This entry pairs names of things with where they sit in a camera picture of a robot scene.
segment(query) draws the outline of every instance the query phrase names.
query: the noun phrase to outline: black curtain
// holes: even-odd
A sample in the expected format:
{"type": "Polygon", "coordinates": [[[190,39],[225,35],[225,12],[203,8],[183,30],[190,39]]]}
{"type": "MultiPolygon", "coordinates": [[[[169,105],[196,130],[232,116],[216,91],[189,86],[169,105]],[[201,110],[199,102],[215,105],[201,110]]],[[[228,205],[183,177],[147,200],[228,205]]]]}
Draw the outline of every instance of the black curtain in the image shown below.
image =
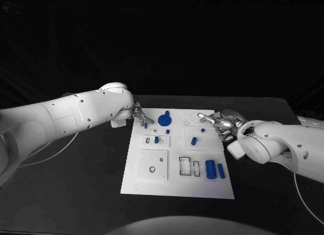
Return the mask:
{"type": "Polygon", "coordinates": [[[120,81],[134,94],[280,97],[324,115],[324,4],[85,4],[0,4],[0,109],[120,81]]]}

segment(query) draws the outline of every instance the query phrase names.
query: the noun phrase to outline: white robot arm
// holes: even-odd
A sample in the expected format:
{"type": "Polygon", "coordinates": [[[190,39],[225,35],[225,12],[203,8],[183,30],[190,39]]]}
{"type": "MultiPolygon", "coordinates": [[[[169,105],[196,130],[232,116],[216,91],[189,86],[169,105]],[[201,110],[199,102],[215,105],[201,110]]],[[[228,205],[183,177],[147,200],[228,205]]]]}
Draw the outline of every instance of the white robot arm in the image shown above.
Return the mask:
{"type": "Polygon", "coordinates": [[[0,110],[0,186],[39,147],[110,120],[113,127],[126,126],[134,117],[155,124],[123,83],[0,110]]]}
{"type": "Polygon", "coordinates": [[[283,164],[294,173],[324,183],[324,129],[306,125],[283,125],[275,121],[247,121],[232,110],[211,116],[209,121],[219,137],[229,144],[228,150],[237,159],[245,154],[258,163],[283,164]]]}

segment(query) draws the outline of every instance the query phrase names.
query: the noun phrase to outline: table surface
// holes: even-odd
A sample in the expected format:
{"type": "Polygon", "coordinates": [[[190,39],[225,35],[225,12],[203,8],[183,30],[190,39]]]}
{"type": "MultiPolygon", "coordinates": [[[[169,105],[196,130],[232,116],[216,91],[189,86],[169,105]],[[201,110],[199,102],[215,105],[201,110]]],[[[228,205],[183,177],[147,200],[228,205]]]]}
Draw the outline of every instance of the table surface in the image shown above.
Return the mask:
{"type": "MultiPolygon", "coordinates": [[[[300,124],[280,98],[137,97],[146,108],[232,109],[248,120],[300,124]]],[[[238,221],[277,234],[324,234],[324,226],[300,201],[293,172],[248,157],[238,161],[226,148],[235,200],[121,194],[131,130],[131,120],[121,128],[103,124],[78,134],[54,159],[15,172],[0,193],[0,231],[101,235],[149,218],[193,215],[238,221]]],[[[55,141],[28,161],[55,154],[71,139],[55,141]]],[[[301,176],[298,184],[323,187],[301,176]]]]}

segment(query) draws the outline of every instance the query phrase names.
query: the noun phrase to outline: circular hole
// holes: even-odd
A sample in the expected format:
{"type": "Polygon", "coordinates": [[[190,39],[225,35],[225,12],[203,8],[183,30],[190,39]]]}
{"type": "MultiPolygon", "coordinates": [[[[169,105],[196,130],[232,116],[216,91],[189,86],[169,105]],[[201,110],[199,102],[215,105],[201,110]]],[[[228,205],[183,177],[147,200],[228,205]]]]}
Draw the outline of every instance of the circular hole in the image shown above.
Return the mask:
{"type": "Polygon", "coordinates": [[[306,152],[303,153],[303,158],[304,158],[304,159],[309,158],[309,151],[306,151],[306,152]]]}

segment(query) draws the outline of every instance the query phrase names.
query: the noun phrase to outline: white board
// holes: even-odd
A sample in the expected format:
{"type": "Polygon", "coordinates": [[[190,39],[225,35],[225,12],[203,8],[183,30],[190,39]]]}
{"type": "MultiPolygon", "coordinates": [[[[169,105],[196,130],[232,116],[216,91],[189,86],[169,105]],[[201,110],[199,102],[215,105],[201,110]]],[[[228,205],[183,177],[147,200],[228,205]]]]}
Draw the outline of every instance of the white board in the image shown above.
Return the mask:
{"type": "Polygon", "coordinates": [[[211,115],[215,110],[144,109],[144,113],[156,124],[149,124],[146,129],[134,120],[121,193],[235,199],[222,140],[212,124],[202,123],[198,117],[198,113],[211,115]],[[159,117],[166,111],[170,111],[173,122],[162,126],[159,117]],[[192,145],[193,137],[198,138],[196,145],[192,145]],[[190,175],[180,175],[180,158],[190,158],[190,175]],[[206,160],[216,162],[218,178],[214,180],[206,177],[206,160]],[[225,179],[219,176],[219,163],[224,165],[225,179]]]}

